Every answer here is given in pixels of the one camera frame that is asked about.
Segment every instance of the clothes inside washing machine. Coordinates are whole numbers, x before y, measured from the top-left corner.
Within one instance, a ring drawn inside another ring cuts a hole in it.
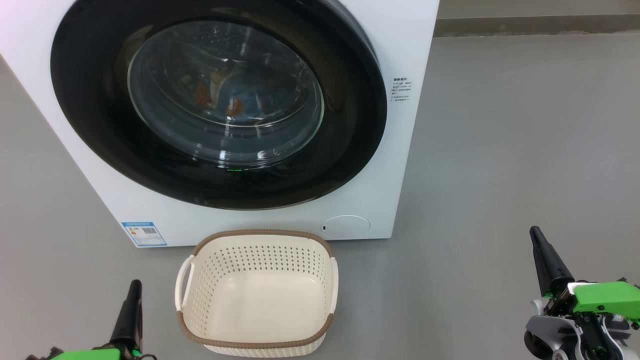
[[[134,55],[127,82],[158,137],[221,168],[276,165],[304,148],[323,118],[307,63],[274,37],[229,22],[156,33]]]

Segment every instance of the brown basket rim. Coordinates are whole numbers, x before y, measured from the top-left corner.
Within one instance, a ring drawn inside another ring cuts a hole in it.
[[[308,238],[311,240],[315,240],[319,242],[324,249],[329,254],[330,258],[333,258],[333,251],[329,244],[324,241],[320,236],[305,233],[303,231],[290,231],[290,230],[276,230],[276,229],[255,229],[255,230],[231,230],[231,231],[222,231],[220,233],[215,233],[206,237],[202,240],[198,246],[193,250],[193,255],[197,256],[198,253],[202,250],[202,248],[208,243],[212,242],[218,238],[226,238],[227,236],[241,236],[241,235],[283,235],[283,236],[295,236],[299,238]],[[329,314],[326,317],[326,321],[324,325],[313,335],[306,339],[296,340],[296,341],[281,341],[277,343],[239,343],[235,341],[220,341],[220,340],[211,340],[201,338],[196,336],[189,330],[186,322],[184,321],[184,314],[182,311],[177,312],[178,315],[178,324],[180,325],[180,329],[182,332],[189,338],[191,341],[196,343],[200,343],[203,345],[209,345],[214,347],[227,347],[227,348],[245,348],[245,349],[269,349],[269,348],[288,348],[288,347],[300,347],[313,343],[314,341],[321,338],[329,329],[329,325],[333,321],[333,314]]]

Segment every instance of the gray floor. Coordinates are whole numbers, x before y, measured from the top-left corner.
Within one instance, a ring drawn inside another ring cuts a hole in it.
[[[332,243],[338,309],[308,358],[532,358],[534,224],[576,277],[640,282],[639,44],[436,39],[394,237]],[[177,326],[173,283],[191,249],[135,249],[2,65],[0,109],[3,358],[106,342],[134,278],[146,352],[228,358]]]

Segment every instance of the washing machine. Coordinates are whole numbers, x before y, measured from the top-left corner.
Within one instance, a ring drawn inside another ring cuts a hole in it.
[[[389,238],[437,7],[4,0],[0,54],[137,247]]]

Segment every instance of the beige basket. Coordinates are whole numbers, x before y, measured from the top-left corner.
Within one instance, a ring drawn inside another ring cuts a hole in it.
[[[211,235],[185,260],[175,282],[184,334],[235,356],[310,354],[324,340],[337,298],[338,265],[329,244],[296,231]]]

